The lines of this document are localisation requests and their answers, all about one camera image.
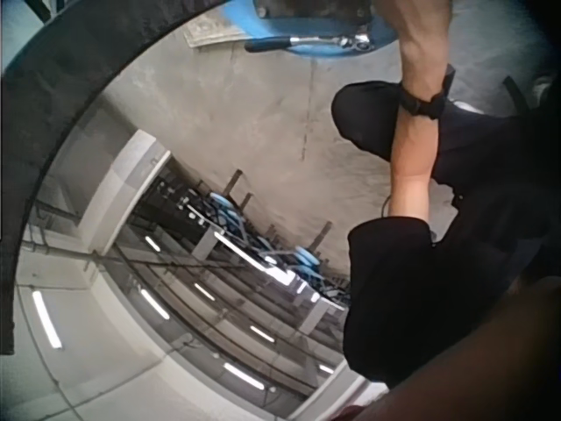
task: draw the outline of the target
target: black pants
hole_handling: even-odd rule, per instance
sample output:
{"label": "black pants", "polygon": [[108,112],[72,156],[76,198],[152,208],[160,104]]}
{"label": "black pants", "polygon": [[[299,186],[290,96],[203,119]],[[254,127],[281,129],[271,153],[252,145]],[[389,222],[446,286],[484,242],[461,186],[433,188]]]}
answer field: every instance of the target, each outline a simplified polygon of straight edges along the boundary
{"label": "black pants", "polygon": [[[389,161],[398,97],[395,83],[363,82],[342,88],[331,106],[341,136]],[[432,176],[456,194],[464,194],[478,183],[508,177],[523,165],[521,118],[491,117],[448,102],[439,129]]]}

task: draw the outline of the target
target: concrete floor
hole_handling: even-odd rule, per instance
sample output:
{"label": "concrete floor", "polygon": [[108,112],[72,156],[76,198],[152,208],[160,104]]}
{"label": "concrete floor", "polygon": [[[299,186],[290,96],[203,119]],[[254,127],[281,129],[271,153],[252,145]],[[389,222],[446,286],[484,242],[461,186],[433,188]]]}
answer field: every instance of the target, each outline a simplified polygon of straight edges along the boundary
{"label": "concrete floor", "polygon": [[[485,112],[514,113],[501,81],[523,87],[548,48],[514,0],[455,5],[451,95]],[[326,221],[322,257],[348,272],[346,234],[380,214],[388,165],[338,137],[330,102],[346,83],[398,81],[397,45],[359,58],[310,60],[285,52],[247,54],[241,45],[192,50],[182,29],[133,62],[105,91],[130,123],[156,136],[195,177],[222,189],[244,171],[232,195],[255,197],[247,216],[275,224],[289,245],[308,245]],[[431,225],[439,235],[454,212],[450,191],[435,186]]]}

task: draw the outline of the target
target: black rubber tire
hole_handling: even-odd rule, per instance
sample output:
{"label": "black rubber tire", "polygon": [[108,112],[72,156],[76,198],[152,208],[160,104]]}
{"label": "black rubber tire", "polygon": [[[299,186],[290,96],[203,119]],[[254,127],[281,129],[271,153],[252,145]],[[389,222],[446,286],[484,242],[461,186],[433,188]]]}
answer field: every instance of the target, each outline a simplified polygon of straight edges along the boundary
{"label": "black rubber tire", "polygon": [[226,0],[80,0],[45,25],[2,77],[0,354],[14,353],[19,248],[32,204],[66,137],[149,46]]}

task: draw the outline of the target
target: black shirt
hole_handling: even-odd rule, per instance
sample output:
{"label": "black shirt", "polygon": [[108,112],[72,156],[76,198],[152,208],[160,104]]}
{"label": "black shirt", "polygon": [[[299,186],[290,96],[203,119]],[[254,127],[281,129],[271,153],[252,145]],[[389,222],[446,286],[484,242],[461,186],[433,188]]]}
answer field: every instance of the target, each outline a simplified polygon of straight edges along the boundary
{"label": "black shirt", "polygon": [[392,388],[475,328],[558,224],[559,198],[498,182],[458,210],[436,244],[416,218],[374,219],[349,234],[344,355],[369,380]]}

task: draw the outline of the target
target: person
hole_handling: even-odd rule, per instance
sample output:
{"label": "person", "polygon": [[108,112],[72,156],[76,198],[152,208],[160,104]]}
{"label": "person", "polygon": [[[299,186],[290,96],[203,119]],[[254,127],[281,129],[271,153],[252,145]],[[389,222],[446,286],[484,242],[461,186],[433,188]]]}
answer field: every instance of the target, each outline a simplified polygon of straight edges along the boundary
{"label": "person", "polygon": [[[390,161],[388,217],[348,236],[344,355],[392,389],[472,332],[538,256],[534,276],[559,275],[559,137],[545,126],[558,125],[560,95],[555,81],[539,112],[513,118],[461,110],[443,93],[451,2],[376,4],[399,36],[401,84],[346,86],[332,116],[342,137]],[[431,177],[458,209],[437,243]]]}
{"label": "person", "polygon": [[331,421],[559,420],[561,278],[503,298],[465,339],[396,389]]}

